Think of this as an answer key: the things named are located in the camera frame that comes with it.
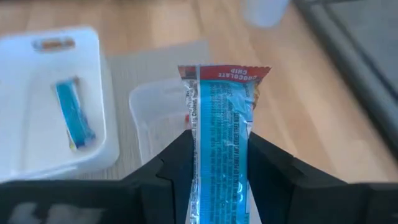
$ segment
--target gray mat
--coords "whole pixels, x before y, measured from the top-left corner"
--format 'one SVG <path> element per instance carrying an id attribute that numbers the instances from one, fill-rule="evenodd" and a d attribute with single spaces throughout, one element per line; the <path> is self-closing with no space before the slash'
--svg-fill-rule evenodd
<path id="1" fill-rule="evenodd" d="M 129 109 L 130 91 L 143 83 L 179 77 L 179 64 L 206 63 L 208 59 L 208 46 L 204 41 L 107 58 L 112 74 L 120 156 L 112 167 L 78 178 L 122 179 L 139 168 L 137 132 Z"/>

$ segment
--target wooden table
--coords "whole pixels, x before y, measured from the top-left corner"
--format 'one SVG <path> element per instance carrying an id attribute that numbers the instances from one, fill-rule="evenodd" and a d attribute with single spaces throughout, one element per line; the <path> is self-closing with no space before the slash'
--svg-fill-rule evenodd
<path id="1" fill-rule="evenodd" d="M 215 63 L 271 65 L 254 131 L 348 182 L 397 181 L 398 167 L 302 18 L 249 27 L 240 0 L 2 1 L 0 34 L 88 24 L 108 55 L 206 39 Z"/>

